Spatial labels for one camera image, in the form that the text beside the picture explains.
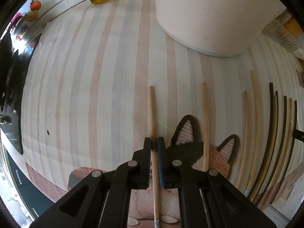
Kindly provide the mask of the black chopstick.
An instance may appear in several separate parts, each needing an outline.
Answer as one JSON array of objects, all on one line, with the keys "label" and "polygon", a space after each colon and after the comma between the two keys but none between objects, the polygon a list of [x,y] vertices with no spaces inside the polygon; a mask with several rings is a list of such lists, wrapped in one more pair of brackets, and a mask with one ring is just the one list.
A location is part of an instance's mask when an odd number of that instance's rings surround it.
[{"label": "black chopstick", "polygon": [[264,182],[264,179],[266,177],[267,171],[268,171],[268,166],[267,162],[268,159],[270,158],[269,152],[270,152],[270,147],[272,143],[272,136],[273,136],[273,126],[274,126],[274,113],[275,113],[275,108],[274,108],[274,86],[273,83],[269,83],[269,98],[270,98],[270,115],[269,115],[269,128],[268,128],[268,135],[267,135],[267,142],[266,142],[266,148],[265,148],[265,153],[263,155],[263,160],[258,172],[258,175],[256,177],[256,180],[253,184],[253,187],[248,195],[248,199],[251,202],[254,202],[254,199],[256,198],[257,194],[259,193],[262,184]]},{"label": "black chopstick", "polygon": [[274,191],[276,190],[276,184],[280,177],[280,172],[282,171],[283,161],[284,161],[284,140],[286,135],[286,128],[287,128],[287,97],[283,97],[283,122],[282,122],[282,132],[280,137],[280,144],[278,147],[278,151],[276,154],[276,160],[273,165],[273,170],[269,180],[263,190],[262,194],[259,195],[259,199],[257,200],[257,206],[264,205],[267,201],[270,200],[271,197],[274,196]]},{"label": "black chopstick", "polygon": [[285,154],[284,154],[284,159],[282,160],[282,178],[281,180],[283,181],[287,175],[287,170],[289,168],[291,158],[292,158],[292,153],[294,149],[294,130],[297,128],[297,100],[294,100],[290,102],[290,113],[291,113],[291,119],[288,124],[288,130],[287,130],[287,143],[285,147]]}]

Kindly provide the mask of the brown bamboo chopstick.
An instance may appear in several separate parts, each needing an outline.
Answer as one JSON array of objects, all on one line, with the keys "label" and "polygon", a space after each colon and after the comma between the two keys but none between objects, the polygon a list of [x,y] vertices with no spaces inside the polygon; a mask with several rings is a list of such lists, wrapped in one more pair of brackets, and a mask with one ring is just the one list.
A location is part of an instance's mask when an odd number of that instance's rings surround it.
[{"label": "brown bamboo chopstick", "polygon": [[281,186],[283,177],[283,168],[287,160],[287,153],[289,151],[290,128],[293,119],[293,100],[284,96],[284,110],[283,110],[283,123],[280,138],[279,151],[277,155],[277,163],[274,167],[273,186],[271,188],[270,197],[275,198]]},{"label": "brown bamboo chopstick", "polygon": [[257,185],[256,185],[255,189],[253,190],[253,193],[250,196],[251,202],[255,201],[256,196],[258,195],[258,193],[265,181],[269,168],[270,168],[270,164],[271,164],[273,152],[274,152],[274,147],[275,147],[275,143],[276,143],[276,134],[277,134],[277,126],[278,126],[278,109],[279,109],[278,108],[278,93],[276,92],[276,94],[274,95],[273,128],[272,128],[271,133],[269,134],[271,136],[270,145],[268,147],[267,153],[265,153],[266,161],[262,168],[260,177],[258,178]]}]

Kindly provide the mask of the clear plastic storage rack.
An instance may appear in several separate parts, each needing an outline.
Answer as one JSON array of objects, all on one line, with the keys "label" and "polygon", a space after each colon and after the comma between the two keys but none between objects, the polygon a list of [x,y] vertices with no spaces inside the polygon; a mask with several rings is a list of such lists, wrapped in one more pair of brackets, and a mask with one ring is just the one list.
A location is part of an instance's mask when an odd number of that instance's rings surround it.
[{"label": "clear plastic storage rack", "polygon": [[275,19],[268,23],[261,32],[289,52],[294,52],[301,48],[296,38]]}]

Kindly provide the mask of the striped cat placemat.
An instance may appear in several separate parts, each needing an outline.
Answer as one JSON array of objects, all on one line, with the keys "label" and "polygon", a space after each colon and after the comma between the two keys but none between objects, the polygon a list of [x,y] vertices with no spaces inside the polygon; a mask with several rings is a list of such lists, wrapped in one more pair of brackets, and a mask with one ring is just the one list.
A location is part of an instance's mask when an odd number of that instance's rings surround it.
[{"label": "striped cat placemat", "polygon": [[[269,171],[280,144],[283,97],[297,100],[303,129],[300,60],[260,33],[244,52],[217,57],[195,51],[168,35],[156,17],[155,0],[79,3],[46,25],[31,58],[22,97],[21,134],[27,174],[39,193],[35,211],[48,209],[89,172],[111,171],[131,160],[150,135],[148,88],[156,99],[157,134],[171,145],[183,116],[199,122],[203,141],[204,82],[209,102],[209,168],[235,186],[244,136],[244,92],[250,107],[247,161],[238,190],[246,190],[253,159],[255,102],[250,76],[258,81],[260,150],[265,153],[270,115],[269,83],[278,93],[278,126]],[[292,219],[303,202],[303,143],[296,141],[287,175],[259,209]]]}]

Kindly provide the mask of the cream cylindrical utensil holder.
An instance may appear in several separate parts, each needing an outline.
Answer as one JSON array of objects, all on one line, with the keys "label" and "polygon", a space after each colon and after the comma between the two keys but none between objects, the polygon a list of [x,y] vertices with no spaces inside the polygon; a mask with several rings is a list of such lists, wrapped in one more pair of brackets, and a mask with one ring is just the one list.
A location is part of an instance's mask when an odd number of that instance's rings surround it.
[{"label": "cream cylindrical utensil holder", "polygon": [[155,0],[160,26],[173,39],[217,57],[234,57],[285,9],[280,0]]}]

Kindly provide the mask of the black induction cooktop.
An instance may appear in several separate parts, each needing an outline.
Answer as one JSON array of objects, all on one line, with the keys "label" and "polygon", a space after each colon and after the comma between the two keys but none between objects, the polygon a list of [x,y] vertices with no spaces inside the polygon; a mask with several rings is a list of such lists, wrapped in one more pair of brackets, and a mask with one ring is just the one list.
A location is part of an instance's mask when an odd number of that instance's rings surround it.
[{"label": "black induction cooktop", "polygon": [[21,106],[23,89],[39,34],[22,53],[14,51],[10,33],[1,40],[1,129],[19,154],[23,154]]}]

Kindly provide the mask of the orange fruit wall sticker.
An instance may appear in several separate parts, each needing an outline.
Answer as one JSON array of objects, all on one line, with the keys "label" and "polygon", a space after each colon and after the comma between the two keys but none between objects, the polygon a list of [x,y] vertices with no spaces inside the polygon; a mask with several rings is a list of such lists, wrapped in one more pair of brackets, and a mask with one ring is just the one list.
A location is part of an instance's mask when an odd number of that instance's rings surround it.
[{"label": "orange fruit wall sticker", "polygon": [[42,7],[42,3],[39,0],[31,0],[30,2],[31,11],[39,11],[41,7]]}]

